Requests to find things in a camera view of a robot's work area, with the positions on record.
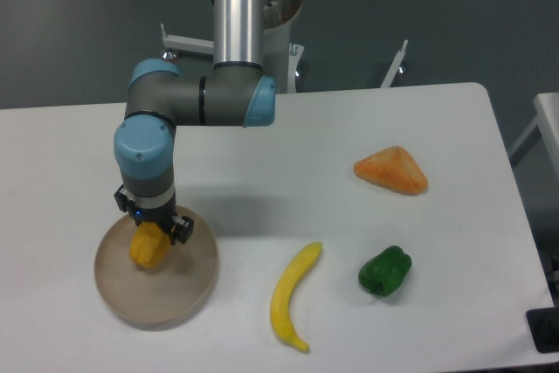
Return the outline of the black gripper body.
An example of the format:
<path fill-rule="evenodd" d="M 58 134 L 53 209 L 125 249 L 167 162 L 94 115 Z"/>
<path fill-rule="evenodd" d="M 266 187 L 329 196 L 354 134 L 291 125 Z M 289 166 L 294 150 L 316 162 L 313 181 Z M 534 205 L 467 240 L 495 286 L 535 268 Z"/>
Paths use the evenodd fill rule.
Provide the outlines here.
<path fill-rule="evenodd" d="M 169 198 L 164 198 L 161 204 L 154 204 L 155 198 L 150 197 L 145 204 L 145 198 L 136 197 L 128 192 L 124 194 L 126 202 L 124 203 L 124 211 L 139 226 L 142 223 L 156 224 L 163 232 L 171 233 L 176 216 L 176 194 Z"/>

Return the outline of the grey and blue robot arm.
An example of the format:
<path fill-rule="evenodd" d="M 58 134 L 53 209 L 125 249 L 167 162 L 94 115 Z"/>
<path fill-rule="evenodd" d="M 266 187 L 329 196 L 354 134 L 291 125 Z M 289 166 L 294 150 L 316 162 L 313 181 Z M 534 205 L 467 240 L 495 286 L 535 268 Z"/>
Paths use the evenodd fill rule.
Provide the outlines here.
<path fill-rule="evenodd" d="M 213 73 L 188 80 L 162 59 L 139 63 L 128 85 L 114 157 L 123 184 L 114 198 L 141 226 L 155 224 L 184 244 L 194 222 L 176 213 L 174 145 L 181 126 L 266 127 L 276 82 L 264 72 L 264 0 L 213 0 Z"/>

